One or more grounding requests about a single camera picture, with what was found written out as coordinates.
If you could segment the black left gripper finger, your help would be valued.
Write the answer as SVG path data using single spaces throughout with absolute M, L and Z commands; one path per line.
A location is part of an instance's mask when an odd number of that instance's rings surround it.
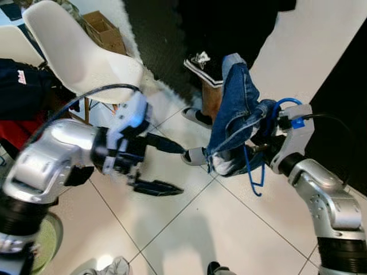
M 173 196 L 184 193 L 182 188 L 160 180 L 154 180 L 152 182 L 134 180 L 132 181 L 132 187 L 133 191 L 136 193 L 150 195 L 153 197 Z
M 167 152 L 167 154 L 184 154 L 184 152 L 186 152 L 186 150 L 177 142 L 153 133 L 147 133 L 145 135 L 145 141 L 148 145 L 153 146 L 155 149 L 162 152 Z

